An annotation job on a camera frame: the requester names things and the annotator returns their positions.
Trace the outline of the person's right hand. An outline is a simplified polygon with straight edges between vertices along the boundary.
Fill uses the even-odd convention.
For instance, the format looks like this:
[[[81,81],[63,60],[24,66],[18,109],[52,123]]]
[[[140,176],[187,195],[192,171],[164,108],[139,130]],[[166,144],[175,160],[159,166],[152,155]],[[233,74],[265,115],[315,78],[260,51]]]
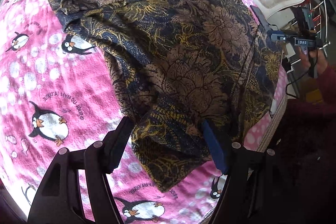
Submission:
[[[313,70],[316,70],[317,74],[320,76],[328,67],[328,62],[325,57],[323,50],[313,50],[310,52],[305,52],[299,47],[299,58],[301,59],[302,65],[305,69],[309,70],[313,66]]]

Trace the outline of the magenta right sleeve forearm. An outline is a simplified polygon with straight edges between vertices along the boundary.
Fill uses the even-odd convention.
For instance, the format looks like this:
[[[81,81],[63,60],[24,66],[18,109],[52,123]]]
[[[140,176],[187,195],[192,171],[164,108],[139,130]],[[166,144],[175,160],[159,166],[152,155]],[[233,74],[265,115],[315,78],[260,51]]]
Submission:
[[[327,105],[335,106],[336,74],[335,70],[330,65],[327,65],[326,69],[320,75],[318,75],[317,84],[323,101]]]

